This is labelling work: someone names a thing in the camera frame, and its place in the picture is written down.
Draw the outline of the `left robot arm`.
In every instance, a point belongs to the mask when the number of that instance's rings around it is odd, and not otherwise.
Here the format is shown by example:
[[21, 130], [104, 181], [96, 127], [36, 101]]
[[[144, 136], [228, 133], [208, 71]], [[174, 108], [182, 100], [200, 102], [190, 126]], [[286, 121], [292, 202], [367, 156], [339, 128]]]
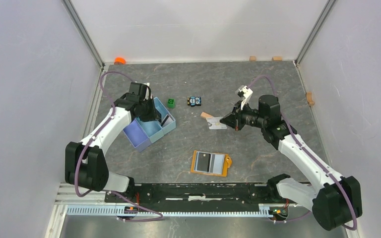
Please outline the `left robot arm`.
[[135, 119], [161, 122], [149, 83], [132, 82], [129, 91], [111, 103], [103, 121], [80, 142], [65, 148], [65, 181], [91, 191], [116, 191], [124, 202], [132, 201], [136, 189], [130, 177], [111, 172], [105, 155], [117, 136]]

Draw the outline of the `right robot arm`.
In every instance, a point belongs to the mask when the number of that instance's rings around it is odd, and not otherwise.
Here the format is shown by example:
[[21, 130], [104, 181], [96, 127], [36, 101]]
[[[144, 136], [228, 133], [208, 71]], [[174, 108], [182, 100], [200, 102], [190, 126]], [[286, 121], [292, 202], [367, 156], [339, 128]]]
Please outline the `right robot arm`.
[[240, 100], [220, 122], [236, 131], [246, 125], [259, 128], [265, 141], [296, 165], [310, 182], [302, 184], [287, 174], [275, 176], [267, 182], [270, 201], [286, 198], [302, 205], [327, 231], [339, 226], [357, 230], [357, 219], [362, 215], [359, 181], [334, 170], [303, 141], [281, 112], [278, 97], [260, 96], [257, 109]]

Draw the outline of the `orange card holder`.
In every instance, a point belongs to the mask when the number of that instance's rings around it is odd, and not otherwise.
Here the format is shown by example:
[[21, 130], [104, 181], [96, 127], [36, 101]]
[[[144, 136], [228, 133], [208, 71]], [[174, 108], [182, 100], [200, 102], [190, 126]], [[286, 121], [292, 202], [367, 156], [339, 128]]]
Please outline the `orange card holder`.
[[196, 170], [196, 165], [197, 165], [198, 153], [201, 153], [201, 152], [203, 152], [203, 151], [195, 150], [193, 152], [192, 163], [191, 163], [191, 168], [190, 168], [191, 173], [208, 175], [208, 176], [216, 176], [216, 177], [226, 177], [227, 176], [228, 169], [231, 167], [231, 165], [233, 163], [229, 154], [204, 152], [204, 153], [211, 154], [210, 170], [209, 170], [209, 172], [200, 172], [200, 171]]

